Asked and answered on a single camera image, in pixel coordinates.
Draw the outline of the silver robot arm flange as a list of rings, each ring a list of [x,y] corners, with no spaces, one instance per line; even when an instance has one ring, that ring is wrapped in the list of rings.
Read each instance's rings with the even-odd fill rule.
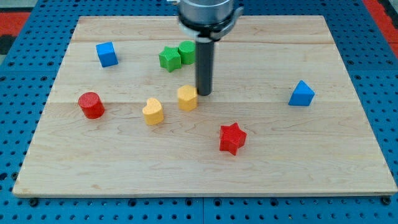
[[[217,42],[228,35],[244,8],[234,0],[174,0],[180,30],[197,42]]]

